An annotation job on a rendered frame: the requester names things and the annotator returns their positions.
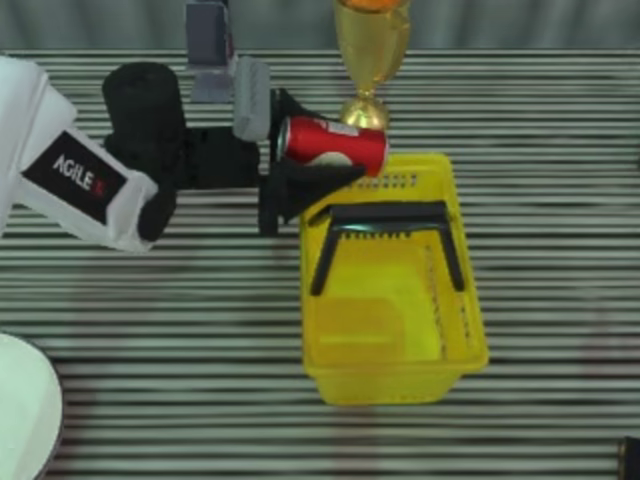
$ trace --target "corrugated table surface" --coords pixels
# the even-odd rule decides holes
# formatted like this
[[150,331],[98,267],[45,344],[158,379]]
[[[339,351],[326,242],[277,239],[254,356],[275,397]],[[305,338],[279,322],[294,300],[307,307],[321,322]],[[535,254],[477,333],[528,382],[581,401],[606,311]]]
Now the corrugated table surface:
[[[14,52],[101,139],[104,76],[178,52]],[[336,114],[337,54],[263,52]],[[16,208],[0,327],[51,355],[68,404],[50,480],[615,478],[640,434],[640,62],[629,52],[411,52],[383,89],[396,151],[453,158],[492,366],[440,404],[340,410],[300,366],[295,227],[256,235],[256,192],[183,194],[143,257]],[[186,107],[224,125],[231,106]]]

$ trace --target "trophy base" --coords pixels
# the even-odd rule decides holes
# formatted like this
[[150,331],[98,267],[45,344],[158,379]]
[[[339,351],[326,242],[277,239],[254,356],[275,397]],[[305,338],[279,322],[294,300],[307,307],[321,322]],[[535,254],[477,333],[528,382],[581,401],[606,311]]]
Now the trophy base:
[[352,127],[387,130],[389,110],[375,98],[354,98],[344,104],[340,120]]

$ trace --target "gold trophy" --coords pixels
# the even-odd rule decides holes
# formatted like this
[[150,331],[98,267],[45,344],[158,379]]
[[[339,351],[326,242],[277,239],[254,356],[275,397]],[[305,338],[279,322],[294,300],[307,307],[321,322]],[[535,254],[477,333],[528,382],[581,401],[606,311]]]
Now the gold trophy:
[[386,130],[387,107],[374,97],[378,85],[402,65],[409,45],[411,0],[334,0],[342,59],[358,96],[342,109],[342,122]]

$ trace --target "plastic crate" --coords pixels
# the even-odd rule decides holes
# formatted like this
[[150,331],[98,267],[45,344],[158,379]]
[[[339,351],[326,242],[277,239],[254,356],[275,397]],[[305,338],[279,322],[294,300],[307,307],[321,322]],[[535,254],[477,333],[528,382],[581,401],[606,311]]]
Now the plastic crate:
[[441,399],[488,348],[453,172],[396,154],[301,218],[304,365],[337,405]]

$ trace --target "yellow plastic bin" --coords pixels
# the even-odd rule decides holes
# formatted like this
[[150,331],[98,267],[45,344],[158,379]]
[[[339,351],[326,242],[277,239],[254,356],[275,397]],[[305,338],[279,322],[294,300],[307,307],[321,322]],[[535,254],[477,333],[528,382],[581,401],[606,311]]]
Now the yellow plastic bin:
[[392,155],[300,223],[304,366],[327,403],[435,402],[486,366],[446,156]]

